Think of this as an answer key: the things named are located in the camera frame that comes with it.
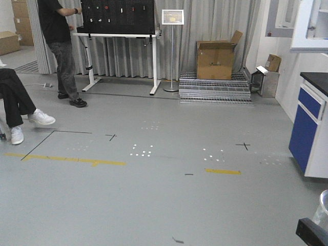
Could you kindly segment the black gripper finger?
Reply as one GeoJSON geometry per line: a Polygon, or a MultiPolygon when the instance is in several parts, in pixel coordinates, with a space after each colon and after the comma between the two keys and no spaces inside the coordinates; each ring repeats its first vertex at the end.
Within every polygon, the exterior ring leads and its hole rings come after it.
{"type": "Polygon", "coordinates": [[[327,245],[327,231],[315,224],[309,218],[302,218],[298,220],[296,235],[299,236],[306,245],[327,245]]]}

